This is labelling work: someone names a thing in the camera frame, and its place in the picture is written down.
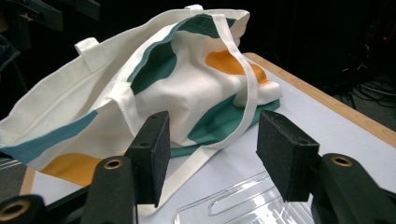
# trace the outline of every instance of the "tote bag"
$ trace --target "tote bag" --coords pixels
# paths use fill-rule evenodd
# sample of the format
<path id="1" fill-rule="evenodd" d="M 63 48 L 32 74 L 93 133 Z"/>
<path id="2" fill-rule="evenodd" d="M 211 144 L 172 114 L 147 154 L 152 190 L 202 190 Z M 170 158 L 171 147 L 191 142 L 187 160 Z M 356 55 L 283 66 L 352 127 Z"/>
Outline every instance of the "tote bag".
<path id="1" fill-rule="evenodd" d="M 237 47 L 248 18 L 245 10 L 194 5 L 102 43 L 80 41 L 79 56 L 39 81 L 0 121 L 0 151 L 87 186 L 100 160 L 123 155 L 146 118 L 166 110 L 172 156 L 190 157 L 165 180 L 161 206 L 262 109 L 279 106 L 279 85 Z"/>

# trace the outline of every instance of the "bag handle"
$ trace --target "bag handle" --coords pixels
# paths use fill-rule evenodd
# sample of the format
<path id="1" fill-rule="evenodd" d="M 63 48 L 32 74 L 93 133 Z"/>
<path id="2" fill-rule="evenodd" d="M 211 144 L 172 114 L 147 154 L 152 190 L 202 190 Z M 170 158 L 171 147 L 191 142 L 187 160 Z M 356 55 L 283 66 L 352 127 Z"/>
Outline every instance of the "bag handle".
<path id="1" fill-rule="evenodd" d="M 91 73 L 94 73 L 107 63 L 106 55 L 94 37 L 79 41 L 75 48 L 84 59 L 85 64 L 88 65 Z"/>
<path id="2" fill-rule="evenodd" d="M 204 10 L 204 8 L 201 5 L 199 5 L 199 4 L 187 6 L 187 7 L 184 7 L 184 8 L 189 9 L 190 12 L 202 12 Z"/>
<path id="3" fill-rule="evenodd" d="M 152 204 L 139 204 L 138 211 L 139 214 L 143 216 L 149 216 L 157 209 L 162 207 L 170 199 L 170 197 L 190 179 L 190 177 L 192 177 L 213 155 L 216 154 L 216 152 L 224 147 L 227 147 L 237 138 L 239 138 L 245 132 L 245 130 L 248 129 L 251 121 L 253 120 L 258 103 L 259 88 L 254 71 L 247 59 L 235 45 L 225 16 L 223 14 L 216 14 L 212 15 L 212 18 L 216 25 L 216 29 L 218 30 L 220 39 L 223 41 L 228 51 L 230 51 L 235 59 L 242 65 L 246 74 L 247 103 L 245 106 L 244 115 L 238 127 L 229 136 L 218 143 L 208 146 L 200 146 L 173 174 L 171 174 L 165 180 L 163 184 L 163 193 L 157 208 L 155 208 Z"/>

